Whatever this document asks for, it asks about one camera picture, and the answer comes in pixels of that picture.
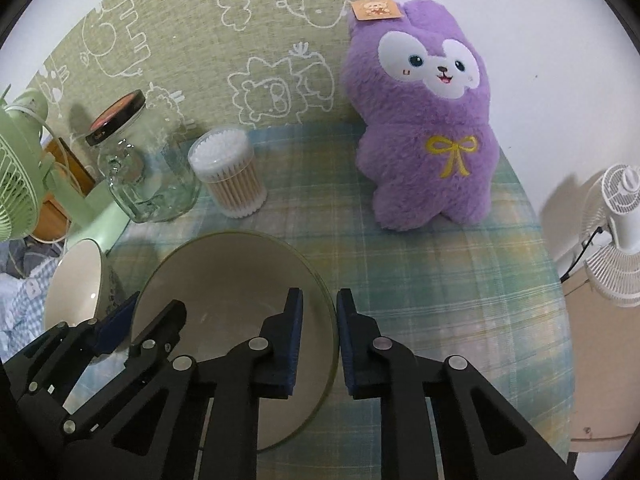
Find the small white green bowl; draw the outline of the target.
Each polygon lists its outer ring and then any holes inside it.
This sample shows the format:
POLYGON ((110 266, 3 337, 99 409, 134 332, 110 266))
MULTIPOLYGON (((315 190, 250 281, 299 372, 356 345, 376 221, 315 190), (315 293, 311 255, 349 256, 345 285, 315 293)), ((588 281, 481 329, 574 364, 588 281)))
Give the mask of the small white green bowl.
POLYGON ((44 302, 43 328, 102 320, 125 300, 122 284, 94 240, 81 240, 56 266, 44 302))

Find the large green rimmed bowl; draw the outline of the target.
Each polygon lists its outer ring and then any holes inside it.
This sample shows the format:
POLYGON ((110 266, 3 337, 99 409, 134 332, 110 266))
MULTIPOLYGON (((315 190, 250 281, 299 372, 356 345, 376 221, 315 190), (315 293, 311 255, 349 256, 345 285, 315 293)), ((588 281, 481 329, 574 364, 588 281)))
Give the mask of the large green rimmed bowl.
POLYGON ((131 335, 139 336, 171 300, 186 306, 186 324, 172 356, 195 361, 224 356, 258 335, 262 322, 281 312, 288 290, 304 295, 296 384, 286 400, 260 404, 257 447, 273 448, 302 430, 332 388, 337 328, 326 284, 296 250, 266 234, 213 233, 172 252, 138 298, 131 335))

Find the blue checkered bedding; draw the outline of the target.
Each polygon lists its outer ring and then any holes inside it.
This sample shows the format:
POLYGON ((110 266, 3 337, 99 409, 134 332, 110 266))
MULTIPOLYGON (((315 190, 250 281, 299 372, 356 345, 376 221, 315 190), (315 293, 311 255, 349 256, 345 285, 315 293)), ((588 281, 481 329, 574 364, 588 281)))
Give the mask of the blue checkered bedding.
POLYGON ((59 244, 32 237, 1 243, 1 361, 44 332, 44 302, 61 257, 59 244))

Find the plaid green blue tablecloth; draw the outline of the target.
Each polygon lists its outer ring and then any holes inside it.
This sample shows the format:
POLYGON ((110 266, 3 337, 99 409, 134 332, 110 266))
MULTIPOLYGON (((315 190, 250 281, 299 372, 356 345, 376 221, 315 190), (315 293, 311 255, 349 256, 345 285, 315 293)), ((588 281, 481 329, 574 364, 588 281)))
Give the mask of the plaid green blue tablecloth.
POLYGON ((231 220, 202 195, 176 221, 130 224, 107 257, 125 292, 142 289, 192 238, 222 230, 269 234, 300 252, 329 292, 349 288, 357 309, 385 335, 430 359, 464 356, 567 456, 570 323, 535 211, 510 164, 499 164, 482 223, 438 218, 395 233, 373 218, 373 185, 355 165, 360 134, 345 124, 253 131, 265 205, 231 220))

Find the green desk fan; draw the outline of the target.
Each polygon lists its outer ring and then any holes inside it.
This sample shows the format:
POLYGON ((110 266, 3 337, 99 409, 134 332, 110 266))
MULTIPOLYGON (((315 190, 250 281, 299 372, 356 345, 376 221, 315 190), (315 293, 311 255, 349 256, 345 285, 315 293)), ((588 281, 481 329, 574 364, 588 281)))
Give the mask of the green desk fan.
POLYGON ((109 252, 126 230, 128 216, 104 182, 88 195, 72 183, 69 171, 40 143, 47 130, 48 101, 28 89, 14 102, 1 103, 1 239, 18 240, 35 231, 44 198, 51 194, 70 222, 67 248, 94 240, 109 252))

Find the cotton swab container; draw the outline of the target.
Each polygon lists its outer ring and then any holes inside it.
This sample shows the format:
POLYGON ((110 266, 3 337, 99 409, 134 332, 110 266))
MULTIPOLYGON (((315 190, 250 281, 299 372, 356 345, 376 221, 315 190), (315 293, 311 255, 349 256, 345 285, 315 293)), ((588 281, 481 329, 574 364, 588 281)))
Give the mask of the cotton swab container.
POLYGON ((207 131, 191 145, 188 161, 226 217, 248 217, 265 203, 268 192, 256 169, 254 146, 244 129, 207 131))

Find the glass jar black lid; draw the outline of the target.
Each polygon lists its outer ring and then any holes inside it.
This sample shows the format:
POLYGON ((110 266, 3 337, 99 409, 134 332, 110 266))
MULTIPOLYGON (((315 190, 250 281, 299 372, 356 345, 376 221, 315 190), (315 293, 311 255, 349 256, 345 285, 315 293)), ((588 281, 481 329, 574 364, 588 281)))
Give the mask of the glass jar black lid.
POLYGON ((137 223, 165 222, 188 212, 200 180, 175 124, 146 105, 140 90, 111 104, 93 121, 86 142, 114 201, 137 223))

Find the white floor fan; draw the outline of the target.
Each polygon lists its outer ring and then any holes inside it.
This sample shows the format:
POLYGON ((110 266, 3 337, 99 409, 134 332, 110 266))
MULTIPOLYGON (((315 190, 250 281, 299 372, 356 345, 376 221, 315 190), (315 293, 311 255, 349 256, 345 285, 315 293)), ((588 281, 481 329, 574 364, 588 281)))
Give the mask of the white floor fan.
POLYGON ((639 305, 639 168, 608 167, 587 192, 578 234, 579 252, 561 275, 582 266, 589 283, 617 307, 639 305))

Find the purple plush bunny toy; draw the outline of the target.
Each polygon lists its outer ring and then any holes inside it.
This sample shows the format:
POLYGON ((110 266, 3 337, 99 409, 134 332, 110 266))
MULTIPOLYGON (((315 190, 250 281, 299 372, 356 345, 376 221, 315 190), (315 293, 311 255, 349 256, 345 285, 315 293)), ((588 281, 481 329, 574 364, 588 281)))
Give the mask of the purple plush bunny toy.
POLYGON ((366 125, 356 166, 375 185, 376 222, 410 231, 437 216, 483 221, 500 148, 485 63, 454 16, 410 0, 389 18, 352 15, 348 28, 342 83, 366 125))

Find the wooden bed frame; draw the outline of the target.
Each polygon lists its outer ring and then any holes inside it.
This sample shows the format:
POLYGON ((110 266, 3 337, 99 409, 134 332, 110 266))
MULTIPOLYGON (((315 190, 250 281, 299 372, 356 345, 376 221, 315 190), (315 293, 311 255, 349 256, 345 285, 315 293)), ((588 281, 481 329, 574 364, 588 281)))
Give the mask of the wooden bed frame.
MULTIPOLYGON (((61 143, 58 143, 57 140, 51 140, 46 144, 44 150, 51 153, 60 164, 64 164, 62 151, 65 151, 70 172, 77 180, 76 188, 80 189, 83 196, 88 195, 96 185, 96 180, 94 180, 93 174, 85 168, 78 157, 70 150, 67 143, 64 140, 61 143)), ((32 236, 47 243, 59 242, 64 240, 69 228, 70 219, 65 209, 54 198, 52 193, 47 192, 32 236)))

